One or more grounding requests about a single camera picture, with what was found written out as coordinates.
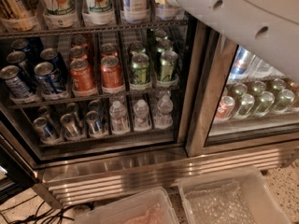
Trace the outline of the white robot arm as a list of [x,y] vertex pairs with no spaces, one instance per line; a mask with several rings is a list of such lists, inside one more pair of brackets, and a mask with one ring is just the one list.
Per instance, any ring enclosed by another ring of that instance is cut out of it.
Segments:
[[299,0],[166,0],[299,81]]

